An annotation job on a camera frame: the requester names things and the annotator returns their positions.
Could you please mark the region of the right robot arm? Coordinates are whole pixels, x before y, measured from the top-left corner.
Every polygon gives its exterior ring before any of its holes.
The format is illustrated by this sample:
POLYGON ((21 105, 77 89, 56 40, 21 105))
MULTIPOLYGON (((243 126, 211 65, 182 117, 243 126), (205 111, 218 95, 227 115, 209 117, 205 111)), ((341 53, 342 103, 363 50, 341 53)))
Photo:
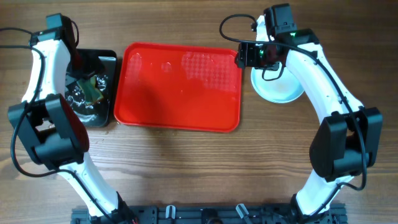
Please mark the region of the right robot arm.
POLYGON ((251 69, 255 91, 273 103, 288 103, 302 94, 320 122, 310 145, 312 172, 293 195, 292 223, 315 222, 330 212, 331 201, 356 176, 367 177, 374 165, 383 117, 355 98, 328 63, 311 29, 298 29, 288 4, 271 6, 253 19, 255 40, 240 40, 235 62, 251 69))

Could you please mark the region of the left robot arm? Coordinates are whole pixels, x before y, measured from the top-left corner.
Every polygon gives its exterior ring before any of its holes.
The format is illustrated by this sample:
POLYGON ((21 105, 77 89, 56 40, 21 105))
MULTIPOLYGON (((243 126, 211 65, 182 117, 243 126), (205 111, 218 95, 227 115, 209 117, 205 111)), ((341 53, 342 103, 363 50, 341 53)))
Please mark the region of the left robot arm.
POLYGON ((75 189, 88 208, 88 222, 137 223, 88 152, 86 125, 109 121, 117 56, 112 50, 79 49, 77 25, 67 16, 49 15, 46 25, 26 45, 33 66, 25 95, 7 112, 11 140, 20 141, 48 175, 61 175, 75 189))

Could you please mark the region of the white plate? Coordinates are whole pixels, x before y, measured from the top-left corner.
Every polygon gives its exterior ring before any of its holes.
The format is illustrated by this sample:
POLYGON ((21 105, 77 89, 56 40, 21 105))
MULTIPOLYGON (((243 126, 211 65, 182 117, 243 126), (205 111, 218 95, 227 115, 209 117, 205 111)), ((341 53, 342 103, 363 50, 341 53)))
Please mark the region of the white plate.
POLYGON ((251 83, 259 96, 272 103, 289 103, 304 93, 300 82, 285 67, 278 71, 252 68, 251 83))

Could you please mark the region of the green yellow sponge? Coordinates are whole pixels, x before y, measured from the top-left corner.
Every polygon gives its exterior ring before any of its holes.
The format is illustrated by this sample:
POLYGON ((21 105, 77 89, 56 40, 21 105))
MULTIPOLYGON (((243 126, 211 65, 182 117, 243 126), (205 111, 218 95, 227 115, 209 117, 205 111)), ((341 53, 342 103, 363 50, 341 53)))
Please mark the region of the green yellow sponge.
POLYGON ((87 106, 96 104, 104 98, 102 92, 96 87, 96 75, 88 80, 80 79, 77 84, 85 96, 85 104, 87 106))

